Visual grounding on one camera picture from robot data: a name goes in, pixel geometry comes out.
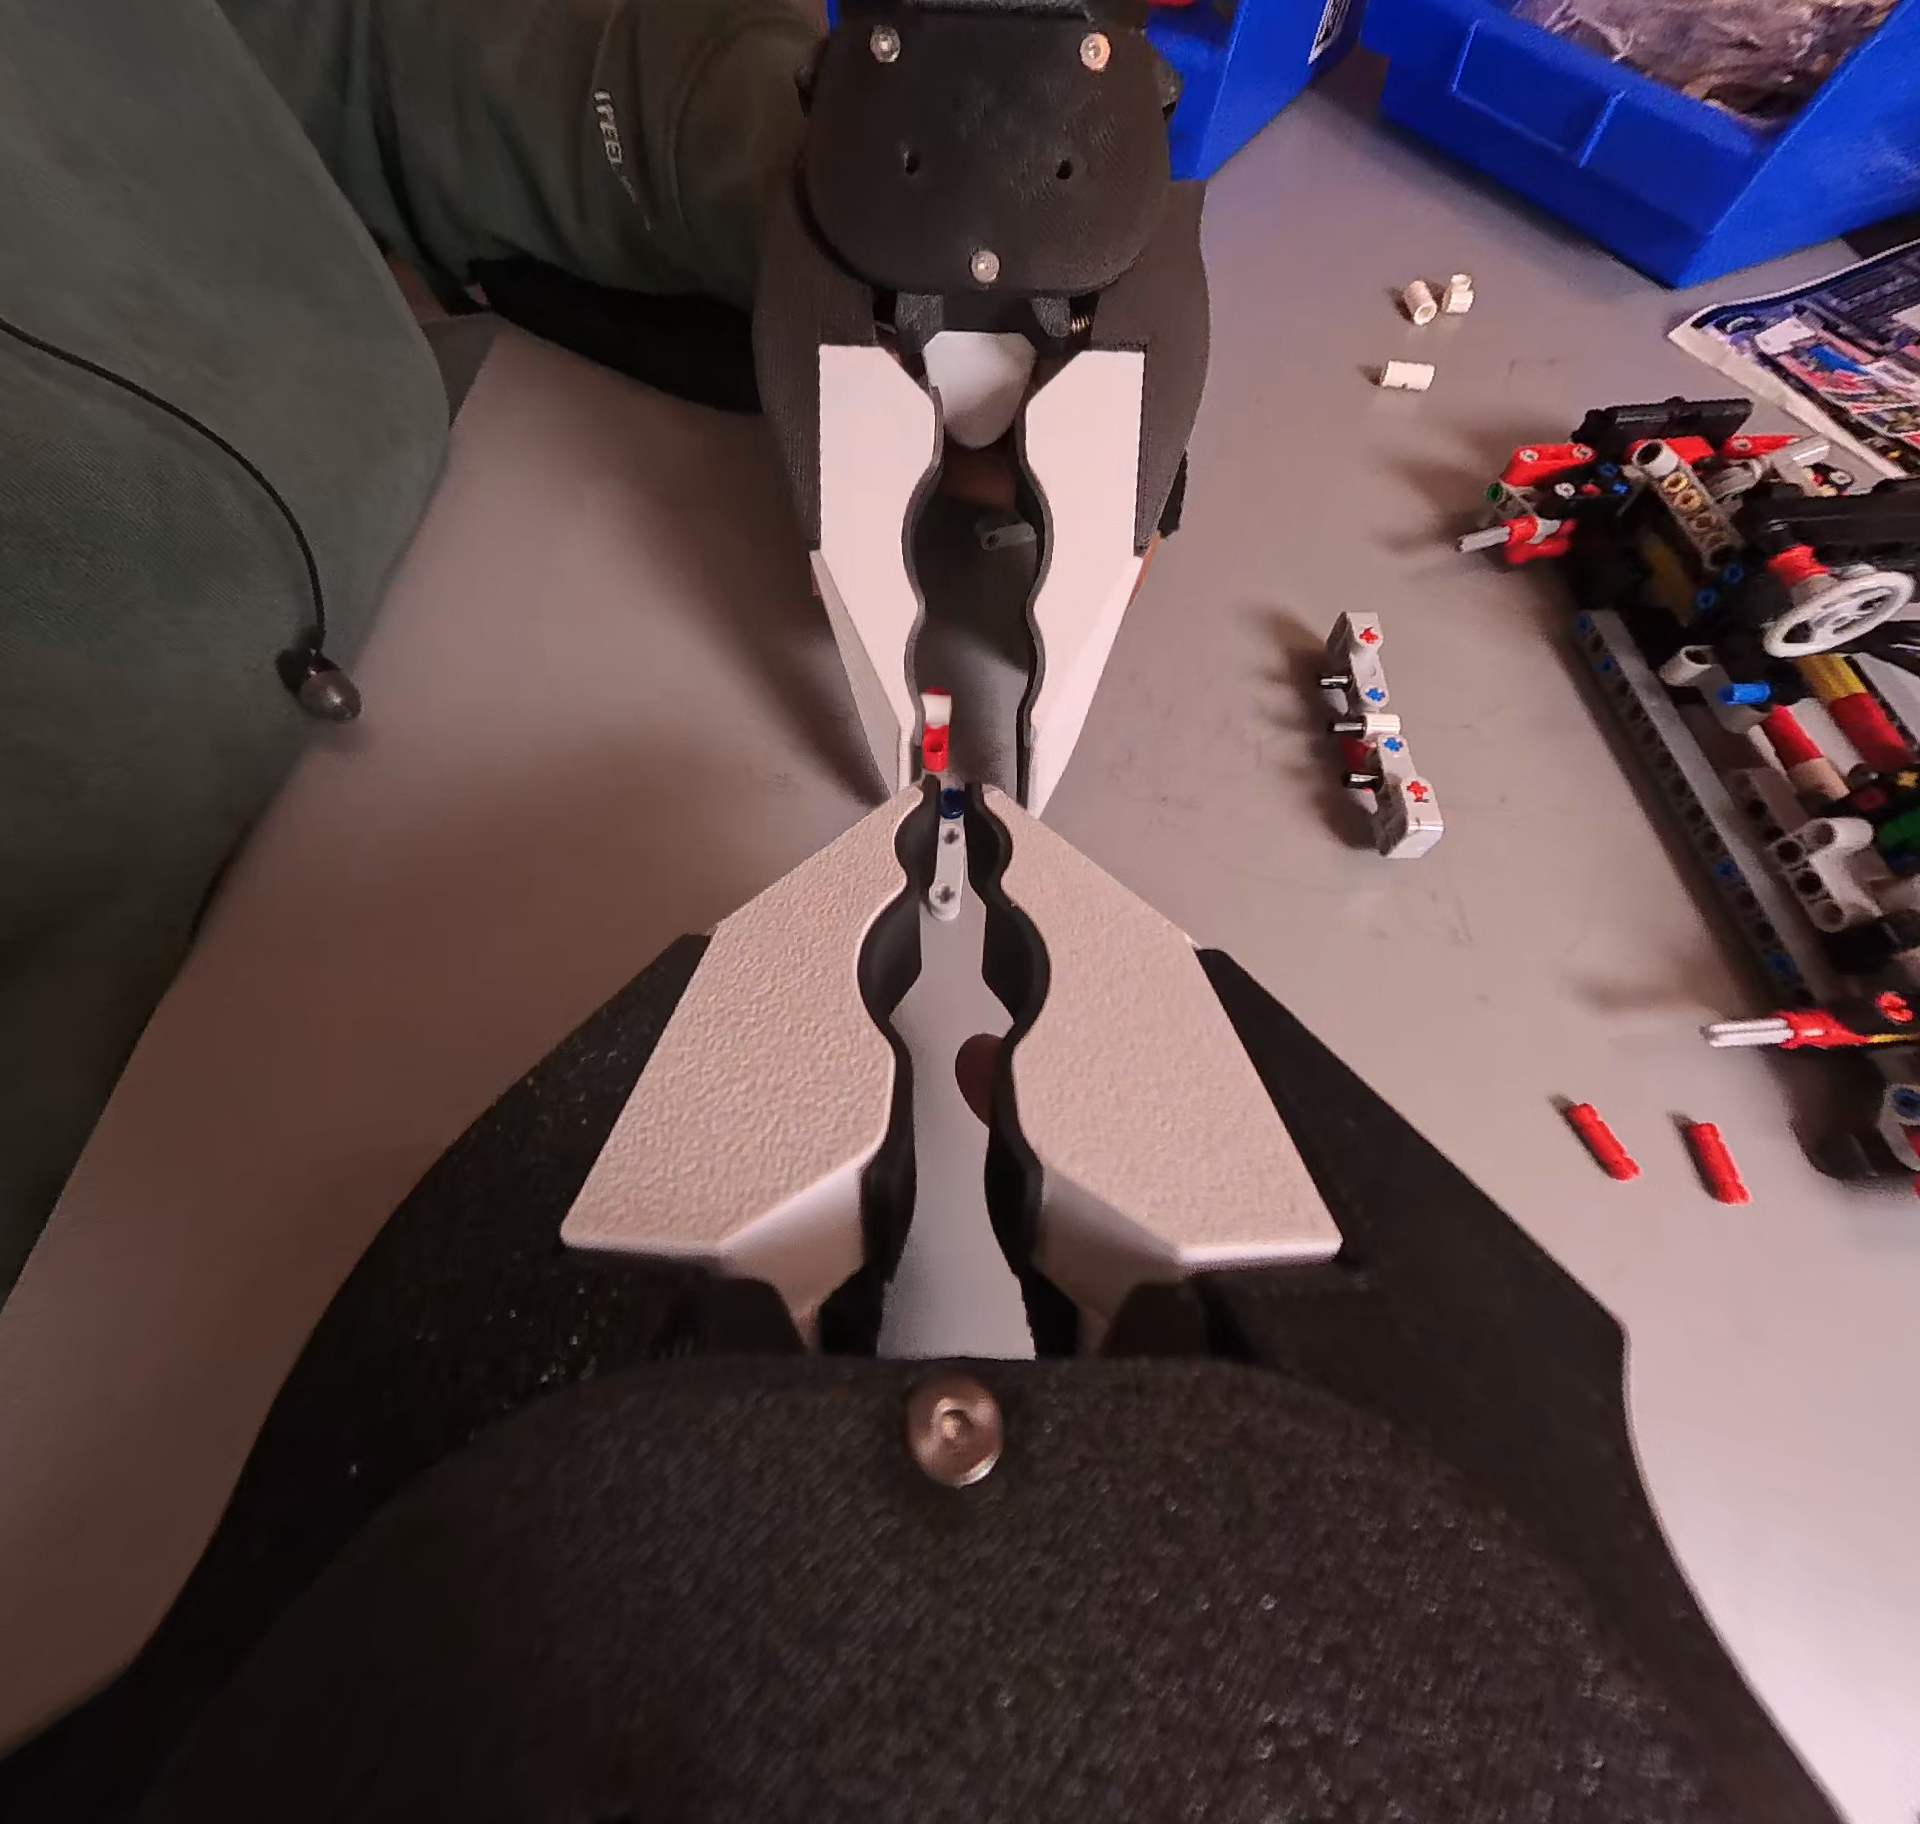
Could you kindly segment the black drawstring with toggle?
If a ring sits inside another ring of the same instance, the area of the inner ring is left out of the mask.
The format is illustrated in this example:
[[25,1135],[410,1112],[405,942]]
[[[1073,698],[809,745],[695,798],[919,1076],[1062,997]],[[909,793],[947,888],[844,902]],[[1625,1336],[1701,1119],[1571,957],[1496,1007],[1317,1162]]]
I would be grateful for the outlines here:
[[215,448],[220,456],[226,459],[232,467],[238,467],[249,479],[253,489],[270,501],[278,522],[284,525],[284,532],[290,534],[290,541],[298,552],[308,591],[311,623],[300,633],[300,637],[296,637],[276,653],[276,677],[284,692],[298,704],[300,711],[308,719],[324,724],[356,723],[361,715],[360,688],[328,652],[328,600],[324,591],[321,563],[311,541],[307,538],[298,514],[293,512],[284,495],[278,494],[267,473],[256,467],[245,450],[226,442],[226,438],[215,426],[179,407],[179,404],[131,380],[118,368],[85,359],[56,342],[42,339],[19,324],[12,324],[12,320],[9,317],[1,317],[1,335],[42,359],[51,359],[77,373],[85,373],[124,392],[124,396],[131,396],[132,401],[145,405],[162,419],[178,422],[179,429]]

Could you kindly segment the Lego instruction booklet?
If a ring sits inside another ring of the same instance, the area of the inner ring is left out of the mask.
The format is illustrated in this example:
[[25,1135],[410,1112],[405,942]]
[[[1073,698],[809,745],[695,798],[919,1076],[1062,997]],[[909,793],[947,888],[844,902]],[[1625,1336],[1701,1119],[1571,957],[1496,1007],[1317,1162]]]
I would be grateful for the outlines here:
[[1667,339],[1875,479],[1917,473],[1917,242],[1814,284],[1708,307]]

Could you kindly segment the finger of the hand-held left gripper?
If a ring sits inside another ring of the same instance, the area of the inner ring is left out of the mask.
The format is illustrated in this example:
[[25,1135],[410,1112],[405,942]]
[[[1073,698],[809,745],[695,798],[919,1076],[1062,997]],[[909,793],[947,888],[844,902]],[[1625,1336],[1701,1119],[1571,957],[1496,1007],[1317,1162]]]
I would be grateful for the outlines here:
[[911,543],[943,450],[943,412],[879,346],[823,346],[815,582],[882,791],[914,780],[911,653],[924,617]]
[[1019,705],[1019,806],[1041,815],[1079,740],[1137,586],[1145,356],[1086,349],[1019,419],[1040,498],[1041,562],[1027,603],[1035,673]]

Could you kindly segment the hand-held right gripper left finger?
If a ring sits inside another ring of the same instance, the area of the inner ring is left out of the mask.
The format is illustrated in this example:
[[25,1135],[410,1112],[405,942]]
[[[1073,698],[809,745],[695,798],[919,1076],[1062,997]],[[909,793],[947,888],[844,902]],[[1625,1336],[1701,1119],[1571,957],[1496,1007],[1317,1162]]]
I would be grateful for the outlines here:
[[911,785],[720,922],[562,1224],[569,1247],[772,1287],[823,1349],[877,1349],[914,1216],[931,787]]

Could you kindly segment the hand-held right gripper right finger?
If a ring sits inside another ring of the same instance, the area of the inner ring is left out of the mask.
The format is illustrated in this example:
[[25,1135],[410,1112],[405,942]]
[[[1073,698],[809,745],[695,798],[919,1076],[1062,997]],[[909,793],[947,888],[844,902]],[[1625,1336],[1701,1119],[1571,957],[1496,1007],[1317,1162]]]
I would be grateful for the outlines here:
[[1141,1287],[1317,1265],[1334,1217],[1186,933],[974,785],[981,973],[1010,1020],[985,1192],[1036,1349],[1093,1349]]

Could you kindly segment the grey lego beam subassembly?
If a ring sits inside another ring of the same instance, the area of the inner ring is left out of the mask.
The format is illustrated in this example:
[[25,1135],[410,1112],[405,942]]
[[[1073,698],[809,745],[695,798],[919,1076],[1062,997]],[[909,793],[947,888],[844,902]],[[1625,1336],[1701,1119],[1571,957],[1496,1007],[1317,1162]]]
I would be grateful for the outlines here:
[[1324,642],[1317,690],[1341,787],[1364,815],[1377,856],[1415,860],[1437,844],[1447,824],[1409,750],[1382,653],[1379,617],[1341,612]]

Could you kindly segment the lego car chassis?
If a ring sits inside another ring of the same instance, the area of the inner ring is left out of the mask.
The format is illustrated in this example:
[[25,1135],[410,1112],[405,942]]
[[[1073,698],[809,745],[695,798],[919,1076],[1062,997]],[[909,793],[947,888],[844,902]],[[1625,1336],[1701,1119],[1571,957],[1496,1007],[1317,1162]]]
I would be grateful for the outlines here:
[[1745,396],[1590,410],[1517,446],[1461,553],[1554,567],[1597,701],[1767,984],[1718,1049],[1829,1050],[1840,1181],[1916,1181],[1916,480],[1859,485]]

